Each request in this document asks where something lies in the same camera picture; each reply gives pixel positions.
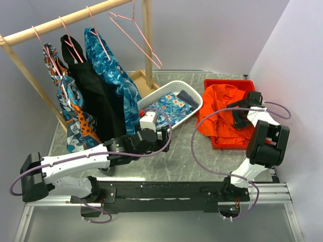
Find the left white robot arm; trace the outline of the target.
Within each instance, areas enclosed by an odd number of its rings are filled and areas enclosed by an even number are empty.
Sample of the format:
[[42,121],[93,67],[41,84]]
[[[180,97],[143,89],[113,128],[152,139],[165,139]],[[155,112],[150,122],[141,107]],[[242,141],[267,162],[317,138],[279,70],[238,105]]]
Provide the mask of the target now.
[[92,176],[74,178],[71,176],[73,173],[95,168],[108,171],[155,152],[168,152],[169,145],[167,128],[157,132],[141,129],[134,135],[113,138],[77,153],[46,157],[38,152],[31,153],[20,169],[22,200],[25,203],[35,202],[55,194],[96,202],[101,194],[97,179]]

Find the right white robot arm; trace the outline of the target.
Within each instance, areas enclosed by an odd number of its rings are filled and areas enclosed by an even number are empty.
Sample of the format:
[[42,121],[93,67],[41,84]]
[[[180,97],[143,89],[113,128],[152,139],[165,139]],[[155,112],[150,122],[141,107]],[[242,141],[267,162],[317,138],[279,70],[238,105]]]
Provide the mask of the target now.
[[232,109],[233,127],[240,130],[253,126],[242,164],[223,181],[221,195],[226,201],[238,201],[248,194],[248,185],[260,173],[282,163],[290,129],[276,122],[262,105],[260,92],[251,91],[247,97],[227,105]]

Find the pink wire hanger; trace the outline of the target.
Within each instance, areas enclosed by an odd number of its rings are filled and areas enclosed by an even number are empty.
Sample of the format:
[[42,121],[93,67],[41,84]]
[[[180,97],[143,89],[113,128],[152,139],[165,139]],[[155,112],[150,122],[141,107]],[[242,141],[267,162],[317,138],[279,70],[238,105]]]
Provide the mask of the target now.
[[[119,15],[113,12],[109,12],[110,20],[115,24],[117,28],[119,28],[125,36],[131,40],[131,42],[144,54],[145,60],[148,61],[148,64],[154,65],[159,70],[163,68],[163,63],[158,57],[156,53],[154,53],[152,44],[151,44],[151,2],[150,1],[143,1],[142,6],[144,6],[145,14],[143,15],[142,25],[144,29],[138,25],[136,21],[136,11],[135,11],[135,1],[131,1],[132,4],[132,15],[130,17],[126,17],[123,15]],[[135,28],[137,29],[138,33],[142,37],[143,40],[143,47],[141,47],[133,37],[117,22],[117,19],[122,19],[125,21],[133,22]]]

